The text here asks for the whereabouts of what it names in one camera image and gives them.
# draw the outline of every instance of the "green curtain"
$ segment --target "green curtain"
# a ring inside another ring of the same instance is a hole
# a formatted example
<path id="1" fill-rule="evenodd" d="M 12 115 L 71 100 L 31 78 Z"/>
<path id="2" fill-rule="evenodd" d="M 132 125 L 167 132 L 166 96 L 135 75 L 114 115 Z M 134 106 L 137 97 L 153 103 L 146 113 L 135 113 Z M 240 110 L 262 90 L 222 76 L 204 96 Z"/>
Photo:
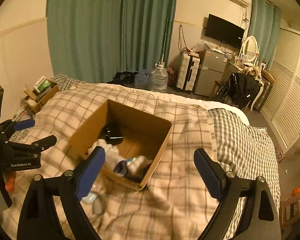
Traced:
<path id="1" fill-rule="evenodd" d="M 152 69 L 167 27 L 168 59 L 176 0 L 47 0 L 55 74 L 109 82 L 116 72 Z"/>
<path id="2" fill-rule="evenodd" d="M 258 61 L 266 59 L 266 68 L 269 69 L 280 32 L 281 10 L 268 4 L 266 0 L 253 0 L 251 24 L 248 36 L 254 36 L 260 47 Z"/>

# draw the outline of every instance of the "human hand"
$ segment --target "human hand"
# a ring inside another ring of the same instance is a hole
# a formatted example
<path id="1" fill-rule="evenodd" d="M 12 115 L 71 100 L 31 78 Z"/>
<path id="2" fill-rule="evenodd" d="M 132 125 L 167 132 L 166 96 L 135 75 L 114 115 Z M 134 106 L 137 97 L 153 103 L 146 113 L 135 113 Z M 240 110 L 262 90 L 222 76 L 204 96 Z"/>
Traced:
<path id="1" fill-rule="evenodd" d="M 8 180 L 5 182 L 6 184 L 5 188 L 9 193 L 12 193 L 14 191 L 17 174 L 15 171 L 8 171 L 7 176 L 8 176 Z"/>

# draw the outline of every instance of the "metal screw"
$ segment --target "metal screw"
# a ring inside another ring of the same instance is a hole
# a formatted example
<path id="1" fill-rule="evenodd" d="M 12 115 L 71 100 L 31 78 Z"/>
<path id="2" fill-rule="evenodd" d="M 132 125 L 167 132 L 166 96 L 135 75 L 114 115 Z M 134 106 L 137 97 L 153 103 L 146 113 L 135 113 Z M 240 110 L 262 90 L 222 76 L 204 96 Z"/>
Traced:
<path id="1" fill-rule="evenodd" d="M 40 179 L 42 179 L 42 176 L 40 174 L 37 174 L 34 176 L 33 178 L 35 181 L 39 181 Z"/>
<path id="2" fill-rule="evenodd" d="M 257 180 L 259 180 L 262 183 L 266 182 L 266 179 L 262 176 L 257 177 Z"/>
<path id="3" fill-rule="evenodd" d="M 227 171 L 226 175 L 227 175 L 229 178 L 234 178 L 234 177 L 235 177 L 235 174 L 234 174 L 232 171 Z"/>
<path id="4" fill-rule="evenodd" d="M 72 174 L 73 174 L 73 171 L 72 171 L 72 170 L 67 170 L 67 171 L 65 171 L 65 173 L 64 173 L 64 175 L 65 175 L 66 177 L 70 177 L 70 176 L 72 176 Z"/>

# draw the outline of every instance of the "flat screen tv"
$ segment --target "flat screen tv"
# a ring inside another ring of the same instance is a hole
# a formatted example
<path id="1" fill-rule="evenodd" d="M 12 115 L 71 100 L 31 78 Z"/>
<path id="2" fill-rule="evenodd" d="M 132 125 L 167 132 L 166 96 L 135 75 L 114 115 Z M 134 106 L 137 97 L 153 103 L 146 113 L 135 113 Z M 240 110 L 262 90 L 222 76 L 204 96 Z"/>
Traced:
<path id="1" fill-rule="evenodd" d="M 244 29 L 222 18 L 209 14 L 205 36 L 240 49 Z"/>

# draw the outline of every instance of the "refrigerator door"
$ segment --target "refrigerator door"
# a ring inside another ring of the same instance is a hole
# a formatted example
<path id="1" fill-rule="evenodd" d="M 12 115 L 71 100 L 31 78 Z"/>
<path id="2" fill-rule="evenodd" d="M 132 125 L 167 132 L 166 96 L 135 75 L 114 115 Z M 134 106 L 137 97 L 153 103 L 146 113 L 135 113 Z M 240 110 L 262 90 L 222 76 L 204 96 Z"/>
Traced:
<path id="1" fill-rule="evenodd" d="M 223 72 L 226 67 L 225 55 L 214 51 L 206 50 L 202 67 L 207 67 L 215 71 Z"/>
<path id="2" fill-rule="evenodd" d="M 223 73 L 202 67 L 196 80 L 195 94 L 209 97 L 212 93 L 214 82 L 220 81 Z"/>

